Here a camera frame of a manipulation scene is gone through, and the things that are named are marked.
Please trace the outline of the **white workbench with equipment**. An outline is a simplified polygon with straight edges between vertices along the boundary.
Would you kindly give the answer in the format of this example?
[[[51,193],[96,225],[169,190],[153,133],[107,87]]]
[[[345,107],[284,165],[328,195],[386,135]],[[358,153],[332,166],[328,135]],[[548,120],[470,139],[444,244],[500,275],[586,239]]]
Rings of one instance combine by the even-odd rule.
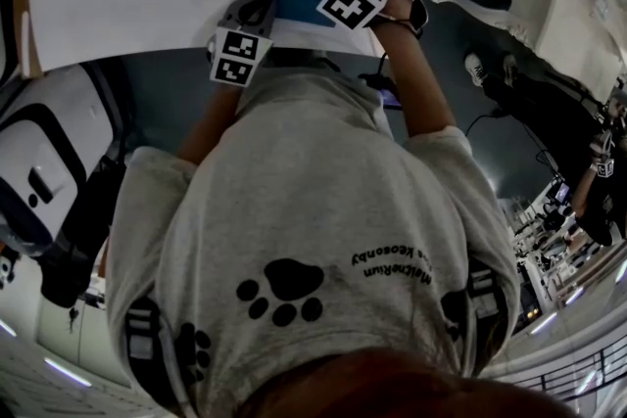
[[[517,260],[520,313],[514,331],[536,334],[593,290],[603,279],[627,279],[627,241],[605,246],[576,220],[570,198],[557,204],[548,192],[552,180],[532,202],[502,200]]]

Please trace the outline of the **person's grey paw-print shirt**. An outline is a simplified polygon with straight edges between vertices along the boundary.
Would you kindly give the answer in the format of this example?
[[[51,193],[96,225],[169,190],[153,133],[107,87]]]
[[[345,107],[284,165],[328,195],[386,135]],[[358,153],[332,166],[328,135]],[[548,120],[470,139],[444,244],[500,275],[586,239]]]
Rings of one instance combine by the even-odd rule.
[[[172,339],[201,418],[264,382],[361,348],[479,374],[519,286],[504,215],[464,134],[397,143],[377,94],[321,71],[271,71],[199,164],[131,156],[108,249],[106,310],[124,370],[149,325]]]

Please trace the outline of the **white case with black trim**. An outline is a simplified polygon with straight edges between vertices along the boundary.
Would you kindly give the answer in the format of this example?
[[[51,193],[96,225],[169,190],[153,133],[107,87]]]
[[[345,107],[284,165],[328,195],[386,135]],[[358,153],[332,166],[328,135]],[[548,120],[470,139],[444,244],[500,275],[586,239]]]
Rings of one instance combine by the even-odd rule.
[[[17,65],[14,1],[0,0],[0,86],[11,77]]]
[[[37,256],[58,237],[124,128],[113,70],[96,62],[26,83],[0,113],[0,241]]]

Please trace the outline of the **black device with purple screen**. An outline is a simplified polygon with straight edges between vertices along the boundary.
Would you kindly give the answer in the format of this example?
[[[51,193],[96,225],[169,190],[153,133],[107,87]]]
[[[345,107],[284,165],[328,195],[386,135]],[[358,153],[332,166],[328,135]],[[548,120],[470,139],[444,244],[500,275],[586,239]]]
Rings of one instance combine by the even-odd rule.
[[[385,109],[400,111],[403,108],[397,97],[390,90],[380,90],[379,94]]]

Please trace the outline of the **person's left forearm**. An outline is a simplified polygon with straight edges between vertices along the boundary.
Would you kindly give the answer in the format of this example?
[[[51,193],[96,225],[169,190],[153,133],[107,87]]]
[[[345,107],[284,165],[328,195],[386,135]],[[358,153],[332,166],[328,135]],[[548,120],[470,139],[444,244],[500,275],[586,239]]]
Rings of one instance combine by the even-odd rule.
[[[202,118],[185,138],[176,156],[199,165],[234,123],[242,92],[241,87],[220,84],[213,91]]]

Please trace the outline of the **white cabinet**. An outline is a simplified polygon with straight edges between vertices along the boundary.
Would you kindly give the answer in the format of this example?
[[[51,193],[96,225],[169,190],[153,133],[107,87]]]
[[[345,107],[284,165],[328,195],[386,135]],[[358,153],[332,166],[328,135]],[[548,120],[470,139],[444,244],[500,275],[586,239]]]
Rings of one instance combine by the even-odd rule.
[[[39,310],[37,341],[74,366],[130,387],[114,355],[104,309],[83,301],[65,309],[43,300]]]

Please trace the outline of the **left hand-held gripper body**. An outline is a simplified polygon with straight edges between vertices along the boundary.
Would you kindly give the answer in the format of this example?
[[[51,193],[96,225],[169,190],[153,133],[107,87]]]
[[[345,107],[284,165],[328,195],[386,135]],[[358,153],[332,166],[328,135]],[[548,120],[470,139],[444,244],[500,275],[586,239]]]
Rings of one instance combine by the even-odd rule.
[[[273,21],[251,23],[224,17],[208,41],[211,81],[249,86],[273,46]]]

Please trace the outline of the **white ornate chair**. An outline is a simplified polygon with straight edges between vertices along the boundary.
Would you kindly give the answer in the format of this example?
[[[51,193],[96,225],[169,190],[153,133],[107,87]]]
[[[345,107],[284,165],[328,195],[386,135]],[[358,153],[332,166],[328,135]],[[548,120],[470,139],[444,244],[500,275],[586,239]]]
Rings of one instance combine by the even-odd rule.
[[[600,103],[621,79],[627,82],[627,0],[510,0],[505,9],[472,0],[432,1],[453,3],[508,32]]]

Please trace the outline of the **person's right forearm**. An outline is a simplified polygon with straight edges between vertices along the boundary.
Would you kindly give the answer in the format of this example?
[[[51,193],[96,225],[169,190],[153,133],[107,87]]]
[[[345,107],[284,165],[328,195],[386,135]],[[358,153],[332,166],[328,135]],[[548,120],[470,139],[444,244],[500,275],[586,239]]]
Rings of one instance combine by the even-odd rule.
[[[409,136],[456,124],[451,108],[411,30],[412,0],[388,0],[381,13],[390,18],[372,31],[387,54]]]

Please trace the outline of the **brown wooden panel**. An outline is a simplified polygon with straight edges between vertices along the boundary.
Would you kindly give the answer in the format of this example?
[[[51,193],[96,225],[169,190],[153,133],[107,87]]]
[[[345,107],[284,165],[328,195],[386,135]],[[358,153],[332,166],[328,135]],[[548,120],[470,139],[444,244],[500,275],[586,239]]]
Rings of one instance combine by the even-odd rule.
[[[14,34],[21,76],[39,78],[44,74],[35,39],[30,0],[13,0]]]

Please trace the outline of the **black railing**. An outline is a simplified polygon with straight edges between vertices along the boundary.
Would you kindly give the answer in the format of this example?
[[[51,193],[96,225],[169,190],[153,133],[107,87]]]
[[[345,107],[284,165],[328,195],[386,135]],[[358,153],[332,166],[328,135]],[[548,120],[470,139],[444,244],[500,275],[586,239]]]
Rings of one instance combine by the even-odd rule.
[[[603,348],[569,366],[540,377],[541,390],[572,400],[602,389],[627,376],[627,346]]]

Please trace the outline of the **black bag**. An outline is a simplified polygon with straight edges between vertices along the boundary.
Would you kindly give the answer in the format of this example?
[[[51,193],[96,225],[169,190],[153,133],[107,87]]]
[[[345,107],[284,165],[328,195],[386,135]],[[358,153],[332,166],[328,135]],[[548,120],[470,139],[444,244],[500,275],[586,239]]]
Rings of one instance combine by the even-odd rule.
[[[115,167],[93,173],[77,196],[50,250],[37,262],[41,294],[52,304],[71,308],[90,283],[96,257],[105,243],[123,172]]]

